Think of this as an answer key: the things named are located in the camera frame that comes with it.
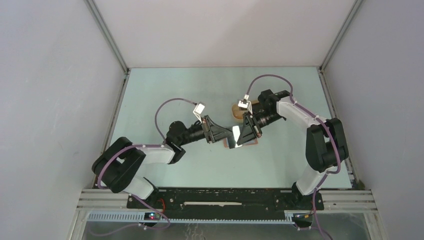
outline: black mounting plate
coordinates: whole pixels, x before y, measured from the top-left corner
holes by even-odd
[[[180,188],[159,187],[157,199],[165,202],[165,214],[171,219],[201,220],[285,220],[287,210],[310,211],[312,202],[295,205],[289,188]],[[128,197],[128,209],[146,209]],[[186,202],[241,203],[240,205],[186,205]],[[317,193],[317,210],[323,210],[322,196]],[[157,201],[152,207],[162,209]]]

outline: white wall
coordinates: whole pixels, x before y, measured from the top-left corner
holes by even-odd
[[[319,66],[355,0],[96,0],[136,67]]]
[[[366,0],[326,70],[389,239],[424,239],[424,1]]]
[[[0,11],[0,238],[65,239],[123,72],[82,0]]]

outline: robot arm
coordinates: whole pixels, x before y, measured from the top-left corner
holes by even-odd
[[[300,197],[311,195],[326,172],[335,171],[337,168],[335,151],[331,143],[326,142],[326,138],[329,136],[317,118],[329,128],[341,161],[349,156],[342,122],[337,118],[327,120],[320,116],[310,116],[292,102],[288,91],[273,93],[268,89],[261,92],[258,100],[263,111],[260,114],[253,111],[244,114],[244,123],[237,144],[242,145],[254,138],[260,138],[262,136],[261,128],[274,122],[267,119],[273,114],[293,121],[306,134],[305,156],[308,166],[303,171],[301,178],[293,184],[292,191]]]
[[[159,145],[133,145],[126,137],[118,138],[92,165],[92,171],[101,175],[105,165],[120,151],[123,151],[103,173],[102,186],[108,186],[113,193],[127,192],[146,200],[159,190],[145,177],[137,174],[141,164],[175,164],[186,151],[183,145],[206,139],[208,143],[219,142],[227,138],[230,148],[234,148],[236,140],[232,128],[222,127],[206,115],[200,117],[201,111],[195,112],[199,121],[189,128],[181,121],[175,121],[169,126],[166,139]]]

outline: floor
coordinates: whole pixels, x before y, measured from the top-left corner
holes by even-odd
[[[160,144],[154,124],[161,103],[170,98],[203,102],[204,115],[221,126],[233,126],[231,106],[243,98],[250,82],[262,74],[276,74],[293,84],[293,95],[312,112],[330,118],[330,111],[315,67],[196,67],[133,68],[112,135],[112,143],[125,136],[136,144]],[[265,77],[252,87],[250,99],[263,90],[290,90],[278,78]],[[158,114],[165,134],[173,121],[186,126],[197,119],[193,105],[174,101]],[[290,188],[303,173],[306,136],[293,122],[279,120],[262,129],[258,144],[235,149],[222,142],[200,140],[183,146],[184,157],[176,164],[141,165],[142,174],[157,187]],[[344,164],[330,175],[324,188],[351,188]]]

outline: light blue table surface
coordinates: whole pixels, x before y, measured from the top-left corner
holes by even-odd
[[[299,103],[320,116],[331,117],[315,67],[133,68],[111,141],[125,136],[135,144],[160,144],[154,116],[159,105],[170,98],[203,102],[203,115],[221,126],[233,126],[231,106],[262,74],[285,77],[293,84]],[[265,77],[253,85],[250,100],[267,89],[290,90],[282,80]],[[193,124],[197,120],[193,109],[183,101],[165,105],[158,114],[163,134],[173,121],[182,121],[187,127]],[[290,188],[307,166],[306,135],[290,120],[279,120],[262,131],[257,145],[236,149],[206,140],[184,145],[186,154],[178,163],[141,165],[139,173],[157,187]],[[323,187],[351,188],[345,164]]]

